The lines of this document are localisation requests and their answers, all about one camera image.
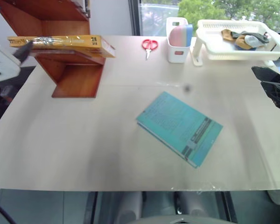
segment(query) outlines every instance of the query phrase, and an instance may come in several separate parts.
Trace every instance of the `wooden shelf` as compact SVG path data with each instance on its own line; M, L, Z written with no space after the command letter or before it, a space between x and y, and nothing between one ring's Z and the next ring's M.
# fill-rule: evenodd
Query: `wooden shelf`
M0 0L1 14L18 36L89 35L89 19L71 0ZM57 87L52 97L95 97L105 58L76 51L34 50Z

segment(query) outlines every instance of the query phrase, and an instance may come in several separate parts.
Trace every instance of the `white basket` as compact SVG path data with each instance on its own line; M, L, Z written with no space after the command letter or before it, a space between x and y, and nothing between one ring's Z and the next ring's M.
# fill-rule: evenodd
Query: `white basket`
M256 51L236 50L234 43L223 40L221 34L223 29L229 29L237 33L247 31L264 34L268 32L272 38L265 47L257 48ZM211 60L263 60L270 66L272 64L270 60L277 60L280 57L280 36L262 22L199 20L196 36L196 43L191 51L195 66L202 66L203 64L199 56L202 44L205 45L208 58Z
M169 35L176 26L188 25L187 19L183 17L168 17L166 20L166 35L168 43L168 61L171 63L184 63L190 47L175 47L169 43Z

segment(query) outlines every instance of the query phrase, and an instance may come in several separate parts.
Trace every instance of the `table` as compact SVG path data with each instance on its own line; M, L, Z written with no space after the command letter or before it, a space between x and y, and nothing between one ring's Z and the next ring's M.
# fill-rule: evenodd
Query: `table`
M167 61L165 37L148 61L141 36L105 36L96 98L52 98L37 66L0 120L0 188L58 191L280 189L280 109L251 71L262 62ZM137 125L167 91L224 127L195 169Z

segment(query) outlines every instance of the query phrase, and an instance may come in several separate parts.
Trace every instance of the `scissors handle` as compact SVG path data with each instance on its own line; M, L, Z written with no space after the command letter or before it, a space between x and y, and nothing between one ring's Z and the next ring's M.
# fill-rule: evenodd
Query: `scissors handle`
M159 46L158 42L155 40L146 39L142 42L142 47L144 49L154 50Z

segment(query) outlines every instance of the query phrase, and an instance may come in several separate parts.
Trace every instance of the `blue book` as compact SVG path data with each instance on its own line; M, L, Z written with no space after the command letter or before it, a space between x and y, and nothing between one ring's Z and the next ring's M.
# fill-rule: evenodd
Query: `blue book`
M201 166L223 128L167 92L148 106L137 121L195 168Z

